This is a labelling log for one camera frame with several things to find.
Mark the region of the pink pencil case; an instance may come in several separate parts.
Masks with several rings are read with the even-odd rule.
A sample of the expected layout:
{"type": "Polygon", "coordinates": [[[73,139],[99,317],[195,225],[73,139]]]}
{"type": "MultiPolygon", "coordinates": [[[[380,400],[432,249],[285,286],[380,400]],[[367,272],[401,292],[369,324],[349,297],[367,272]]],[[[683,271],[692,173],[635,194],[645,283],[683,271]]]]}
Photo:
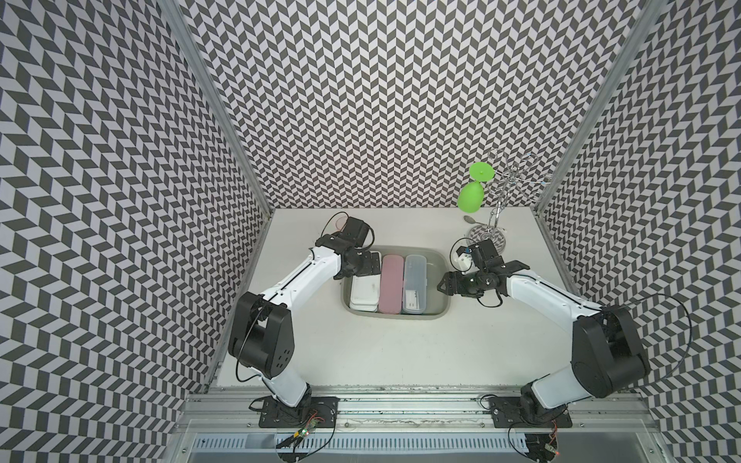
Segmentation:
{"type": "Polygon", "coordinates": [[[386,255],[381,263],[380,295],[378,312],[399,314],[403,306],[404,258],[399,255],[386,255]]]}

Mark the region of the translucent white pencil case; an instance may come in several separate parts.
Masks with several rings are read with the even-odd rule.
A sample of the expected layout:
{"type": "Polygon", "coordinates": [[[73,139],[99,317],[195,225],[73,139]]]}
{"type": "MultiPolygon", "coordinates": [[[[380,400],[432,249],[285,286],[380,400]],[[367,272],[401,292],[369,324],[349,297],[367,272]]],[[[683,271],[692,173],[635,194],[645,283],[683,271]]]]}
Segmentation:
{"type": "Polygon", "coordinates": [[[421,255],[409,255],[404,260],[403,312],[424,314],[428,299],[428,261],[421,255]]]}

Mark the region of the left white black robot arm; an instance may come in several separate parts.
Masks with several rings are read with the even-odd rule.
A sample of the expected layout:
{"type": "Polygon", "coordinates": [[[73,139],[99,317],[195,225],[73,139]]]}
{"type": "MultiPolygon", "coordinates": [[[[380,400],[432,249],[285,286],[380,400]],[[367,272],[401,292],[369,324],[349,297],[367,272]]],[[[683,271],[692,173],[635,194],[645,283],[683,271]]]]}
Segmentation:
{"type": "Polygon", "coordinates": [[[319,237],[288,276],[260,293],[246,291],[239,297],[228,343],[237,382],[249,380],[240,373],[248,368],[283,407],[308,406],[311,386],[291,366],[293,313],[331,280],[378,274],[380,258],[371,251],[374,241],[368,223],[347,215],[345,225],[319,237]]]}

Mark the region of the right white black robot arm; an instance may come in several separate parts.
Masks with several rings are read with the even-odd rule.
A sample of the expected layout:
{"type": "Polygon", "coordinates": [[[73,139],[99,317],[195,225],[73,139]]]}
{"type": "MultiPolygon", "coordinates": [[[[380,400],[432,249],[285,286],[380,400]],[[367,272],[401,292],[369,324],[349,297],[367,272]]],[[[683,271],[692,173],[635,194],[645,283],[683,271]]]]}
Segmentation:
{"type": "Polygon", "coordinates": [[[536,310],[571,337],[569,364],[520,390],[524,424],[547,424],[576,401],[604,399],[650,373],[648,353],[625,306],[600,306],[551,284],[530,266],[505,262],[490,239],[453,245],[455,268],[437,286],[445,295],[481,300],[494,291],[536,310]]]}

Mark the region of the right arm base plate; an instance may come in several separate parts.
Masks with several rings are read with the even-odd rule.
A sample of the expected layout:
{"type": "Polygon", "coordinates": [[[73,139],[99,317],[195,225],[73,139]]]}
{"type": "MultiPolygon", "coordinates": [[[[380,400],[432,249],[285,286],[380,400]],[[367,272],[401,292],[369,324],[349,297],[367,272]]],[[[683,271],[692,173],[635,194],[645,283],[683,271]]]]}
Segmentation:
{"type": "Polygon", "coordinates": [[[559,428],[573,427],[567,407],[543,408],[539,403],[522,397],[489,397],[489,413],[498,429],[513,428],[559,428]]]}

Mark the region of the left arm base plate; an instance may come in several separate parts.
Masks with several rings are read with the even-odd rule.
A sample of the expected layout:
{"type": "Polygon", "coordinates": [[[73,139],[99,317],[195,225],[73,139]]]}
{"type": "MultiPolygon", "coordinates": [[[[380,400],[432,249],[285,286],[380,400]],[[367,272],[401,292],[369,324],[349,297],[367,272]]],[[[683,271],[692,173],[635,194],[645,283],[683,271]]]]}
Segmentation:
{"type": "Polygon", "coordinates": [[[288,407],[273,397],[266,397],[260,408],[259,428],[297,429],[310,421],[317,428],[333,428],[337,422],[337,397],[311,397],[297,407],[288,407]]]}

